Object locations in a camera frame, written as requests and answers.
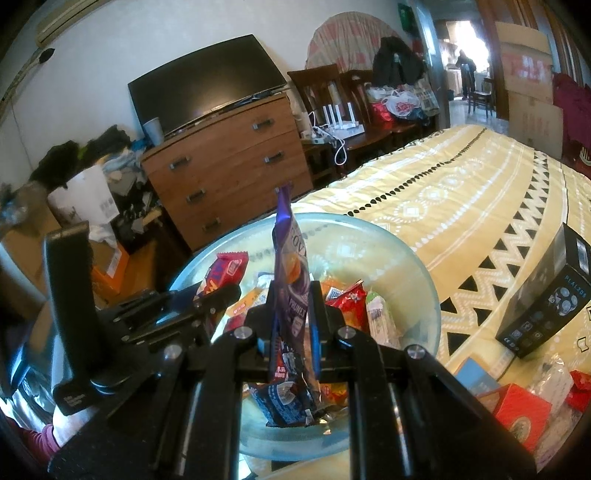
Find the floor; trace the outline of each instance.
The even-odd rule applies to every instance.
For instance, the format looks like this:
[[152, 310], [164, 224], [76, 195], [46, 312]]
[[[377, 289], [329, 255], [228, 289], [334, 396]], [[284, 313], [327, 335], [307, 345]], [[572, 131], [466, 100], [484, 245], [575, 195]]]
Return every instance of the floor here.
[[468, 115], [468, 101], [462, 100], [461, 97], [449, 102], [449, 118], [452, 127], [465, 124], [482, 125], [502, 135], [509, 133], [509, 122], [498, 119], [496, 112], [488, 112], [487, 119], [484, 106], [477, 106], [476, 112], [472, 111]]

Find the wall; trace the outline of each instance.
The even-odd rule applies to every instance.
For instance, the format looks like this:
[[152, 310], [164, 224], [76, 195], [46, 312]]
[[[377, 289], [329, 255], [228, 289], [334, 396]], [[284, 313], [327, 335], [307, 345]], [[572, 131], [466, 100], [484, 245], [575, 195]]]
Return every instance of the wall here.
[[[40, 18], [62, 0], [48, 0], [0, 63], [0, 92], [35, 51]], [[346, 11], [374, 15], [408, 40], [392, 0], [113, 0], [51, 45], [54, 56], [24, 82], [0, 124], [0, 179], [21, 184], [53, 145], [86, 142], [118, 124], [141, 135], [128, 82], [185, 55], [253, 33], [285, 74], [304, 67], [314, 30]]]

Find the doorway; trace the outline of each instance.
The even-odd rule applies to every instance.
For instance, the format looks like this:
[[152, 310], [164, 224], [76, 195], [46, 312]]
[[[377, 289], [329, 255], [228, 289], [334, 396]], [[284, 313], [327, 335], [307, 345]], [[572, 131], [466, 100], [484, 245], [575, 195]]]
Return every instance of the doorway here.
[[[496, 117], [496, 97], [491, 52], [475, 0], [426, 0], [433, 17], [444, 67], [450, 126], [476, 124], [508, 133], [508, 122]], [[468, 112], [470, 91], [491, 93], [488, 118], [485, 104], [477, 102]]]

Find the patterned bedspread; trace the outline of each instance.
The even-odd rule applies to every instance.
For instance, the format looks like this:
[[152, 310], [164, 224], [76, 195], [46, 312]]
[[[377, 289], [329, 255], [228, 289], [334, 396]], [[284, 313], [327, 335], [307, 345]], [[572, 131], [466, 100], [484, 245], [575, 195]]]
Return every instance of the patterned bedspread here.
[[439, 360], [454, 372], [472, 356], [503, 383], [527, 386], [550, 352], [570, 369], [591, 371], [587, 307], [525, 360], [495, 340], [508, 300], [560, 224], [583, 237], [591, 232], [590, 205], [586, 177], [511, 138], [464, 125], [369, 162], [294, 211], [354, 216], [401, 238], [437, 288]]

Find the curtain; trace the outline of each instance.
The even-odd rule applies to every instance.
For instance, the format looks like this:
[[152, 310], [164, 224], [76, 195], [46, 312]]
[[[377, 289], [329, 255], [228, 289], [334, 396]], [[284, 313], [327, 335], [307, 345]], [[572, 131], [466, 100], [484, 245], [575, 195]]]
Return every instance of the curtain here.
[[379, 18], [360, 12], [330, 17], [314, 32], [306, 68], [336, 63], [341, 72], [371, 70], [382, 37], [399, 35]]

